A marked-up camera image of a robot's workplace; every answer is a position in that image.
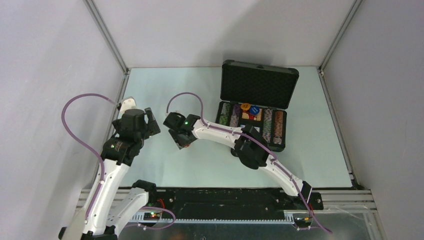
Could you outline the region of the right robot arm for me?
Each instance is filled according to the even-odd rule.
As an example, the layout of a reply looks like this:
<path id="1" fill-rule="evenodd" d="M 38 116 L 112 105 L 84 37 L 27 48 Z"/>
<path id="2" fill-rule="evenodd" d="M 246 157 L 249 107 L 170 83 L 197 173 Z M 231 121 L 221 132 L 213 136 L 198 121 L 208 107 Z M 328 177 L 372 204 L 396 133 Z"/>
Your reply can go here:
<path id="1" fill-rule="evenodd" d="M 184 116 L 178 112 L 168 113 L 163 124 L 179 149 L 188 147 L 196 140 L 208 140 L 228 146 L 245 167 L 262 170 L 273 178 L 291 197 L 291 204 L 295 208 L 304 209 L 310 204 L 313 189 L 311 185 L 279 162 L 266 140 L 252 125 L 230 127 L 206 121 L 198 115 Z"/>

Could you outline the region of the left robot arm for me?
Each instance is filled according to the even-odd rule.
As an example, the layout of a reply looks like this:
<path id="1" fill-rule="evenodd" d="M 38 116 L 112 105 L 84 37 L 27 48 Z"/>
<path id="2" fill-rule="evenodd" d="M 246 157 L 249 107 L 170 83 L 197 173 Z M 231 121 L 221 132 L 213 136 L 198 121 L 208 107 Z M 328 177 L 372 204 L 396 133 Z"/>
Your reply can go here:
<path id="1" fill-rule="evenodd" d="M 121 203 L 112 207 L 121 181 L 145 140 L 161 131 L 151 108 L 127 109 L 112 125 L 115 133 L 100 154 L 98 184 L 71 224 L 60 230 L 60 240 L 116 240 L 142 207 L 153 208 L 158 202 L 156 184 L 137 180 Z"/>

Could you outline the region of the black poker set case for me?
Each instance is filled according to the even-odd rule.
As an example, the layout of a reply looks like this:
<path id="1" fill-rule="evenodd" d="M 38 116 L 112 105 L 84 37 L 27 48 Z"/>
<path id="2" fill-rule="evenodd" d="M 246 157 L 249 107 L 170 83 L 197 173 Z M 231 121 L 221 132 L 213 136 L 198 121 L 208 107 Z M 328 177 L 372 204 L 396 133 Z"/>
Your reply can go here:
<path id="1" fill-rule="evenodd" d="M 241 109 L 238 127 L 253 126 L 263 137 L 264 110 L 272 109 L 271 139 L 267 142 L 273 152 L 286 147 L 287 108 L 293 96 L 300 73 L 292 67 L 281 67 L 227 59 L 221 66 L 220 103 L 215 122 L 219 121 L 223 103 L 230 103 L 229 126 L 234 104 L 248 103 L 262 110 L 261 121 L 242 119 Z M 275 112 L 283 112 L 282 144 L 274 144 Z"/>

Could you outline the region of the blue round dealer button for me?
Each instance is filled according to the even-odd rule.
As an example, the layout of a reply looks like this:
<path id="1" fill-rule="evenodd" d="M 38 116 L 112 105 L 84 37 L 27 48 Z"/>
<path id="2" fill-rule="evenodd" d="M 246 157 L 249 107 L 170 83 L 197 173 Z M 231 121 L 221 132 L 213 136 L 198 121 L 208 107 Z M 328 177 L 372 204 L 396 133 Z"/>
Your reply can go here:
<path id="1" fill-rule="evenodd" d="M 256 116 L 260 113 L 261 109 L 258 106 L 251 105 L 248 111 L 251 115 Z"/>

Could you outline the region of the red Texas Hold'em card deck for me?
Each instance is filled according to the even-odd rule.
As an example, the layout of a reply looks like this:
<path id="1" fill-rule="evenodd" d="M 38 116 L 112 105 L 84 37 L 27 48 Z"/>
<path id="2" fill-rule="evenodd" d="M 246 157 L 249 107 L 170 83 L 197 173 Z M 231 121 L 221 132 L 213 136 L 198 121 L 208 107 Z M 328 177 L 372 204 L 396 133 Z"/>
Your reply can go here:
<path id="1" fill-rule="evenodd" d="M 241 118 L 244 120 L 251 120 L 251 121 L 261 121 L 262 120 L 262 113 L 263 111 L 260 109 L 257 114 L 253 114 L 249 111 L 242 111 Z"/>

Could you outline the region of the orange round button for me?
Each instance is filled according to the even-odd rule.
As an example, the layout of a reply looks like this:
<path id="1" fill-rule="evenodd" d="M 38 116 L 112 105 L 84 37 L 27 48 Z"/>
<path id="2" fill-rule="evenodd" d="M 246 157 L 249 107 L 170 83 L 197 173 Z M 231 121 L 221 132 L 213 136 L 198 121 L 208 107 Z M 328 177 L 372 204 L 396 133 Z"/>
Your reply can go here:
<path id="1" fill-rule="evenodd" d="M 251 108 L 251 104 L 249 104 L 249 103 L 243 103 L 243 104 L 240 105 L 240 108 L 243 111 L 248 111 Z"/>

